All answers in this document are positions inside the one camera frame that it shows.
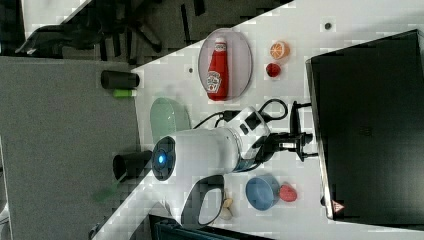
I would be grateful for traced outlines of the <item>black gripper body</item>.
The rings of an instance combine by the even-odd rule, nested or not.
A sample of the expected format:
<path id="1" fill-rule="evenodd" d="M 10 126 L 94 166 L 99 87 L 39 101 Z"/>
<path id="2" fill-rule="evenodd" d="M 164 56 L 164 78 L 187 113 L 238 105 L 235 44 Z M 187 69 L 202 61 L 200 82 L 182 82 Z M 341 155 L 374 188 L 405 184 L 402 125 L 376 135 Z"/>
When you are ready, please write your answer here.
<path id="1" fill-rule="evenodd" d="M 283 151 L 283 136 L 283 133 L 271 133 L 264 140 L 261 140 L 259 150 L 253 158 L 253 162 L 249 163 L 246 167 L 243 167 L 242 171 L 252 171 L 258 168 L 261 164 L 269 161 L 276 152 Z"/>

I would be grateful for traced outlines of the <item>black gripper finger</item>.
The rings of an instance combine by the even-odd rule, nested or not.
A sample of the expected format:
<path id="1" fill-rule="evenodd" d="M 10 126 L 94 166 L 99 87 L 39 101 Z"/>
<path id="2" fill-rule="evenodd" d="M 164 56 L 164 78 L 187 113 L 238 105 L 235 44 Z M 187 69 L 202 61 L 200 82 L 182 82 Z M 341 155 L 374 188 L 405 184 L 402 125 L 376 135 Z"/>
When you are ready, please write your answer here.
<path id="1" fill-rule="evenodd" d="M 312 133 L 286 133 L 283 132 L 280 134 L 280 138 L 283 142 L 304 142 L 304 143 L 310 143 L 313 140 L 313 134 Z"/>
<path id="2" fill-rule="evenodd" d="M 290 151 L 290 152 L 296 152 L 300 151 L 302 148 L 302 145 L 299 143 L 293 143 L 293 142 L 283 142 L 278 144 L 280 151 Z"/>

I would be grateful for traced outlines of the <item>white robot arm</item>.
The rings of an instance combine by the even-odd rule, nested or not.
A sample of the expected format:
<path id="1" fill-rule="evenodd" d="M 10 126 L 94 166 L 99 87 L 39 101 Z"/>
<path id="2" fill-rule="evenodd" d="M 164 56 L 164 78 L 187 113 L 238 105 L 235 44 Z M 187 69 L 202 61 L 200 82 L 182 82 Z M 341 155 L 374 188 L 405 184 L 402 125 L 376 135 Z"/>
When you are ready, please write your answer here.
<path id="1" fill-rule="evenodd" d="M 268 161 L 277 151 L 308 156 L 303 147 L 311 133 L 293 124 L 288 133 L 272 133 L 271 117 L 247 107 L 227 125 L 189 129 L 161 138 L 151 156 L 151 171 L 143 178 L 92 240 L 130 240 L 157 203 L 169 209 L 184 228 L 212 223 L 224 201 L 224 176 L 247 172 Z"/>

